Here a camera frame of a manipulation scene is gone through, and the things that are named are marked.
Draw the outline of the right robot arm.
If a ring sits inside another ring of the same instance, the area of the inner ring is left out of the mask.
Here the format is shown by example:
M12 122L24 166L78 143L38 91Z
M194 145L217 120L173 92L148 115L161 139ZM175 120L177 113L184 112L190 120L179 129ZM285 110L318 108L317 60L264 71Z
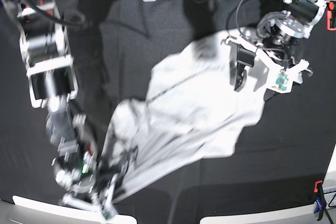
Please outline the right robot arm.
M124 167L99 151L87 116L70 108L78 82L67 28L82 26L85 17L75 12L73 19L64 19L56 0L1 2L20 33L31 105L48 111L46 131L58 153L52 161L54 177L66 191L61 202L112 219L118 213L112 201Z

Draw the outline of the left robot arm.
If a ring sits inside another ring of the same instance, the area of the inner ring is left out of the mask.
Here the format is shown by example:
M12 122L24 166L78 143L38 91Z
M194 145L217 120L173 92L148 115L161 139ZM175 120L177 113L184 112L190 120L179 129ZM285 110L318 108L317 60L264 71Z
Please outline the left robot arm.
M267 89L289 93L294 83L302 84L302 72L313 75L309 61L295 60L294 53L301 39L308 39L327 8L326 0L281 0L283 10L266 14L256 28L252 41L237 27L239 36L229 36L226 44L237 46L235 91L247 80L246 67L260 60L268 69Z

